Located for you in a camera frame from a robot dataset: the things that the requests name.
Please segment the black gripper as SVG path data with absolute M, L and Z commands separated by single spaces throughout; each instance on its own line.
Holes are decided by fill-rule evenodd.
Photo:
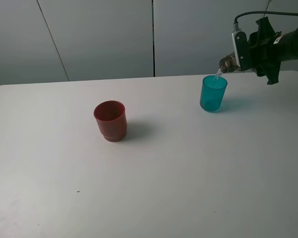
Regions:
M 250 34 L 248 45 L 252 59 L 252 71 L 257 76 L 266 76 L 267 84 L 273 85 L 279 82 L 281 63 L 272 54 L 272 46 L 275 40 L 281 36 L 281 32 L 275 32 L 268 17 L 256 21 L 258 31 Z

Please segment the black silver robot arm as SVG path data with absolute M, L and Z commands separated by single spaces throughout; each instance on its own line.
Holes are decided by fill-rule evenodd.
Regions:
M 251 33 L 248 40 L 251 65 L 250 70 L 257 76 L 266 76 L 267 84 L 279 82 L 281 63 L 298 60 L 298 28 L 282 34 L 274 31 L 269 19 L 263 17 L 256 21 L 258 31 Z

